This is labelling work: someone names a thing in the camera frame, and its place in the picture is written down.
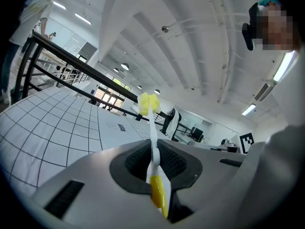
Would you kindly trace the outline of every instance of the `black railing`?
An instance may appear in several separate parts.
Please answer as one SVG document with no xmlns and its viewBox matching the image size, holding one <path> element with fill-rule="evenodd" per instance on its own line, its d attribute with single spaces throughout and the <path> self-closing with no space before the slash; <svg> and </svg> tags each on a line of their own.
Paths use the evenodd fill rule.
<svg viewBox="0 0 305 229">
<path fill-rule="evenodd" d="M 34 45 L 36 43 L 38 44 L 38 47 L 35 50 L 33 56 L 30 58 L 31 51 L 33 50 Z M 66 86 L 66 87 L 72 89 L 73 91 L 75 91 L 75 92 L 77 92 L 77 93 L 79 93 L 79 94 L 81 94 L 85 97 L 90 98 L 91 100 L 95 100 L 96 102 L 104 104 L 105 106 L 109 106 L 109 107 L 111 107 L 113 109 L 116 109 L 116 110 L 119 110 L 123 113 L 132 115 L 132 116 L 136 117 L 136 120 L 143 119 L 143 120 L 149 121 L 149 119 L 144 118 L 140 114 L 134 114 L 133 112 L 130 112 L 128 110 L 125 110 L 125 109 L 122 109 L 122 108 L 117 107 L 115 105 L 112 105 L 108 102 L 105 102 L 105 101 L 91 95 L 90 93 L 87 93 L 87 92 L 75 87 L 74 85 L 72 85 L 70 83 L 67 83 L 68 80 L 72 80 L 72 79 L 66 79 L 66 80 L 62 79 L 62 75 L 65 74 L 64 72 L 63 73 L 50 73 L 50 72 L 46 71 L 45 69 L 43 69 L 42 67 L 40 67 L 39 65 L 37 65 L 36 62 L 41 61 L 41 60 L 38 59 L 38 57 L 39 57 L 43 48 L 50 51 L 51 53 L 53 53 L 54 55 L 56 55 L 61 60 L 65 61 L 67 63 L 66 67 L 69 64 L 72 67 L 74 67 L 76 70 L 79 70 L 80 72 L 82 72 L 85 75 L 85 78 L 87 78 L 87 79 L 92 78 L 92 79 L 110 87 L 111 89 L 113 89 L 114 91 L 118 92 L 119 94 L 127 97 L 128 99 L 130 99 L 130 100 L 132 100 L 136 103 L 138 102 L 136 95 L 129 92 L 125 88 L 121 87 L 116 82 L 110 80 L 108 77 L 104 76 L 103 74 L 101 74 L 97 70 L 88 66 L 87 64 L 85 64 L 81 60 L 77 59 L 75 56 L 68 53 L 64 49 L 60 48 L 56 44 L 54 44 L 51 41 L 45 39 L 40 34 L 34 32 L 32 38 L 31 38 L 31 42 L 30 42 L 30 44 L 29 44 L 29 46 L 28 46 L 28 48 L 27 48 L 27 50 L 26 50 L 26 52 L 23 56 L 21 64 L 20 64 L 20 68 L 19 68 L 19 71 L 18 71 L 17 79 L 16 79 L 15 91 L 14 91 L 14 94 L 13 94 L 13 97 L 12 97 L 13 98 L 13 103 L 15 103 L 19 100 L 20 86 L 21 86 L 22 78 L 25 77 L 24 84 L 23 84 L 24 86 L 23 86 L 23 90 L 22 90 L 22 98 L 26 98 L 28 96 L 29 89 L 35 89 L 37 91 L 41 91 L 42 89 L 40 88 L 40 86 L 44 85 L 44 83 L 39 84 L 39 85 L 35 85 L 35 84 L 31 83 L 32 76 L 46 75 L 53 80 L 52 82 L 54 82 L 54 83 L 57 82 L 57 85 L 60 83 L 61 85 Z M 28 61 L 30 61 L 30 64 L 28 66 L 27 72 L 24 73 L 24 70 L 25 70 L 25 67 L 26 67 L 26 64 L 27 64 Z M 37 69 L 41 73 L 33 73 L 34 69 Z"/>
</svg>

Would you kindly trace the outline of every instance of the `white ceiling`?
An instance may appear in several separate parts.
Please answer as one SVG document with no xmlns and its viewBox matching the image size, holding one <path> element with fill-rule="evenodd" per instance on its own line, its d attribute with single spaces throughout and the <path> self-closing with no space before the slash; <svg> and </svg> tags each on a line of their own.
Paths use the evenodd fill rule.
<svg viewBox="0 0 305 229">
<path fill-rule="evenodd" d="M 127 73 L 136 79 L 130 85 L 144 92 L 160 89 L 161 97 L 177 103 L 187 99 L 189 109 L 206 104 L 239 119 L 283 56 L 246 48 L 241 26 L 249 23 L 248 10 L 257 1 L 65 0 L 100 25 L 99 61 L 111 71 L 128 63 Z M 269 95 L 245 118 L 259 122 L 278 114 Z"/>
</svg>

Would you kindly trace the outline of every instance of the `black slot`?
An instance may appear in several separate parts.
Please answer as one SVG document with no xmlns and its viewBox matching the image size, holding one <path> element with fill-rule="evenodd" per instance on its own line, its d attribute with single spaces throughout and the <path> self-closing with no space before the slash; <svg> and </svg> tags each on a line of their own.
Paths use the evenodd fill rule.
<svg viewBox="0 0 305 229">
<path fill-rule="evenodd" d="M 68 182 L 55 198 L 48 203 L 45 210 L 61 219 L 83 186 L 84 183 L 82 182 Z"/>
<path fill-rule="evenodd" d="M 242 165 L 242 162 L 240 161 L 235 161 L 227 158 L 222 158 L 221 160 L 219 160 L 219 162 L 234 167 L 240 167 Z"/>
</svg>

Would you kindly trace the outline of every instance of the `fluorescent light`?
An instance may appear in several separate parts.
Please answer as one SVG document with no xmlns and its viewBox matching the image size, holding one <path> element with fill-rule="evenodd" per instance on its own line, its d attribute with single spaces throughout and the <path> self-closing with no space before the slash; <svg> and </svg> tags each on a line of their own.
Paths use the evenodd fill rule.
<svg viewBox="0 0 305 229">
<path fill-rule="evenodd" d="M 129 65 L 127 63 L 121 63 L 121 66 L 123 69 L 125 69 L 127 71 L 129 70 Z"/>
<path fill-rule="evenodd" d="M 287 68 L 288 68 L 288 66 L 289 66 L 289 64 L 292 60 L 292 57 L 293 57 L 294 53 L 295 53 L 294 51 L 290 52 L 290 53 L 285 53 L 285 56 L 282 60 L 282 63 L 280 65 L 280 67 L 278 68 L 275 76 L 273 77 L 273 80 L 278 82 L 282 78 L 283 74 L 287 70 Z"/>
<path fill-rule="evenodd" d="M 65 7 L 65 6 L 63 6 L 63 5 L 61 5 L 61 4 L 57 3 L 57 2 L 54 2 L 54 1 L 53 1 L 53 3 L 54 3 L 56 6 L 62 8 L 62 9 L 64 9 L 64 10 L 66 10 L 66 7 Z"/>
<path fill-rule="evenodd" d="M 71 37 L 71 39 L 75 40 L 73 37 Z M 80 43 L 78 40 L 75 40 L 76 42 Z"/>
<path fill-rule="evenodd" d="M 242 115 L 247 115 L 247 114 L 249 114 L 252 110 L 255 109 L 255 107 L 256 107 L 255 104 L 250 105 L 250 107 L 247 108 L 247 109 L 242 113 Z"/>
<path fill-rule="evenodd" d="M 79 14 L 75 13 L 75 16 L 80 18 L 81 20 L 85 21 L 86 23 L 90 24 L 91 25 L 91 22 L 86 20 L 84 17 L 80 16 Z"/>
</svg>

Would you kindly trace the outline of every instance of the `ceiling light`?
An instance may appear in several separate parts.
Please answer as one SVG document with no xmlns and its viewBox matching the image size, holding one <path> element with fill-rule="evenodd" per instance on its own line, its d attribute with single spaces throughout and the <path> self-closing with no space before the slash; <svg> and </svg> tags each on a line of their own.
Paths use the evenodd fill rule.
<svg viewBox="0 0 305 229">
<path fill-rule="evenodd" d="M 53 1 L 53 3 L 54 3 L 56 6 L 62 8 L 62 9 L 64 9 L 64 10 L 66 10 L 66 7 L 65 7 L 65 6 L 63 6 L 63 5 L 61 5 L 61 4 L 57 3 L 57 2 L 54 2 L 54 1 Z"/>
<path fill-rule="evenodd" d="M 75 16 L 91 25 L 91 22 L 89 20 L 86 20 L 84 17 L 80 16 L 79 14 L 75 13 Z"/>
<path fill-rule="evenodd" d="M 122 63 L 121 66 L 123 67 L 123 69 L 125 70 L 129 70 L 129 65 L 127 63 Z"/>
<path fill-rule="evenodd" d="M 242 113 L 242 115 L 247 115 L 247 114 L 249 114 L 252 110 L 255 109 L 255 107 L 256 107 L 255 104 L 250 105 L 250 107 L 247 108 L 247 109 Z"/>
<path fill-rule="evenodd" d="M 285 53 L 285 56 L 282 60 L 282 63 L 280 65 L 280 67 L 278 68 L 275 76 L 273 77 L 273 80 L 278 82 L 282 78 L 283 74 L 287 70 L 288 65 L 290 64 L 290 62 L 292 60 L 292 57 L 293 57 L 294 53 L 295 53 L 294 51 L 290 52 L 290 53 Z"/>
<path fill-rule="evenodd" d="M 75 40 L 76 42 L 80 43 L 78 40 L 74 39 L 73 37 L 71 37 L 71 39 Z"/>
</svg>

